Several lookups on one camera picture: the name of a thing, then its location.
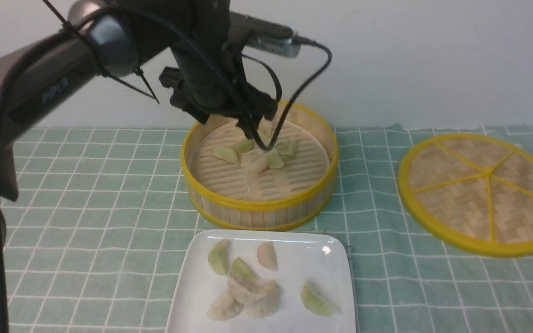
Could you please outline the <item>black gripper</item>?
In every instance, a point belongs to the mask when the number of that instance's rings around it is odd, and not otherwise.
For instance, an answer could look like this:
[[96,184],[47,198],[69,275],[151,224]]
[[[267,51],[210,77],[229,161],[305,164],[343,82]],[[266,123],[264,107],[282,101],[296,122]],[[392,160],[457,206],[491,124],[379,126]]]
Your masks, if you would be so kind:
[[[248,106],[251,120],[260,123],[260,139],[266,147],[265,151],[271,151],[276,145],[272,141],[281,120],[274,118],[279,108],[279,79],[266,63],[258,61],[270,74],[275,84],[276,96],[273,98],[258,90],[246,79],[243,65],[245,57],[239,50],[226,50],[226,58],[233,62],[233,72],[228,75],[235,91]],[[159,76],[160,83],[165,88],[172,89],[171,106],[188,113],[201,124],[205,124],[211,115],[238,119],[236,127],[246,139],[253,141],[254,135],[250,126],[242,119],[233,99],[206,63],[194,55],[181,52],[175,52],[175,59],[178,67],[167,66]]]

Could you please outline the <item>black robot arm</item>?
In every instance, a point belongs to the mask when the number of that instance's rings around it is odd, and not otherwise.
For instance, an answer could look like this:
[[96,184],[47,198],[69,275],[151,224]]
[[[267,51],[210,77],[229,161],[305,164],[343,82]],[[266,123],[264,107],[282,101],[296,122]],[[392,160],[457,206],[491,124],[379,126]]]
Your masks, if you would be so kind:
[[[79,0],[62,29],[0,57],[0,198],[19,196],[13,144],[96,76],[122,83],[164,50],[177,68],[160,75],[170,104],[206,123],[211,115],[238,120],[247,137],[277,111],[272,98],[245,76],[249,45],[283,55],[292,28],[230,10],[228,0]],[[6,221],[0,210],[0,252]]]

